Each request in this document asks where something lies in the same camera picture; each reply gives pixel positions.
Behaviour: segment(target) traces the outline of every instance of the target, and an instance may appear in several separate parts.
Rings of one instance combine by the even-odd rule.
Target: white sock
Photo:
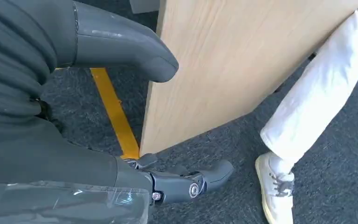
[[[290,173],[291,169],[294,166],[294,163],[287,162],[287,161],[281,159],[279,156],[277,156],[273,152],[269,152],[269,154],[270,154],[269,166],[277,175]]]

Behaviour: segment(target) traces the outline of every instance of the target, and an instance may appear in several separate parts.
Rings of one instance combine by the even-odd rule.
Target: wood grain
[[[150,83],[141,154],[257,107],[358,8],[358,0],[162,0],[158,34],[180,69]]]

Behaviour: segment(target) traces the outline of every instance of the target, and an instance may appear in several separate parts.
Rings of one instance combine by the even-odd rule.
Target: yellow floor line
[[[120,100],[116,95],[106,69],[93,68],[91,69],[91,74],[123,151],[121,158],[138,159],[139,146],[135,140],[134,133],[132,132],[127,117],[120,105]]]

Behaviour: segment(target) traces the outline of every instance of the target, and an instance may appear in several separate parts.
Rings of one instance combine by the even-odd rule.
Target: white sneaker
[[[262,188],[264,214],[270,224],[293,224],[294,174],[277,176],[269,165],[271,155],[263,154],[255,163]]]

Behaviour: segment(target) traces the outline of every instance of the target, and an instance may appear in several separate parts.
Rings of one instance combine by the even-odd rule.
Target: joint screw
[[[191,198],[195,198],[198,196],[198,184],[192,183],[190,185],[189,195]]]
[[[159,200],[162,198],[162,195],[161,195],[161,193],[154,192],[154,193],[152,193],[151,198],[152,198],[154,201],[159,201]]]

